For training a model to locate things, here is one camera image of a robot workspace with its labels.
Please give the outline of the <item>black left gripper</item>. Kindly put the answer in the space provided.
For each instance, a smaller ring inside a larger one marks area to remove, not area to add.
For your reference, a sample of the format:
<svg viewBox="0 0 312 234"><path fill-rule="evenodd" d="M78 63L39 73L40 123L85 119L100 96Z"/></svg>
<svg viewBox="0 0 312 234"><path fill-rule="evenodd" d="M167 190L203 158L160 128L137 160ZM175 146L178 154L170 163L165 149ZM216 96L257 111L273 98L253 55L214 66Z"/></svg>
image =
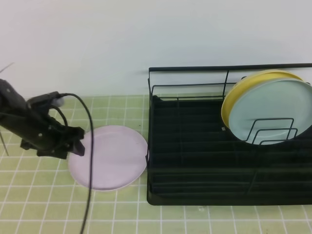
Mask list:
<svg viewBox="0 0 312 234"><path fill-rule="evenodd" d="M66 159L68 153L83 156L81 143L85 131L80 127L61 124L47 113L28 110L22 127L21 148L36 150L37 156Z"/></svg>

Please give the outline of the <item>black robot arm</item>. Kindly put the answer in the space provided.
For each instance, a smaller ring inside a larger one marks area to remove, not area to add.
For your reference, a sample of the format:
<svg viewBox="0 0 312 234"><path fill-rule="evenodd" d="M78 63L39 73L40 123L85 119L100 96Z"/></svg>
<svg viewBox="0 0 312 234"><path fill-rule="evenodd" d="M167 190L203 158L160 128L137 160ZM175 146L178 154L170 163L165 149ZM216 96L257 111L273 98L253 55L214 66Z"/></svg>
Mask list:
<svg viewBox="0 0 312 234"><path fill-rule="evenodd" d="M0 125L21 138L20 147L37 156L66 159L68 153L83 156L85 131L63 124L49 115L59 111L63 94L52 92L25 100L7 81L0 81Z"/></svg>

